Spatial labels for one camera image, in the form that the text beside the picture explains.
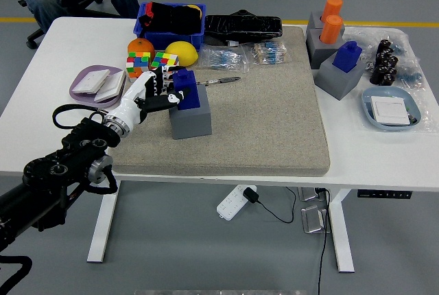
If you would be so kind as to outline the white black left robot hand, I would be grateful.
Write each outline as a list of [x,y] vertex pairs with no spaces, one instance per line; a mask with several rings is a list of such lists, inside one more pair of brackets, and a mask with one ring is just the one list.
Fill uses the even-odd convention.
[[177,106],[189,93],[189,88],[177,92],[167,90],[165,80],[167,73],[186,69],[182,66],[159,67],[153,71],[143,72],[121,98],[120,105],[110,111],[103,124],[114,123],[125,132],[142,123],[148,113],[167,110]]

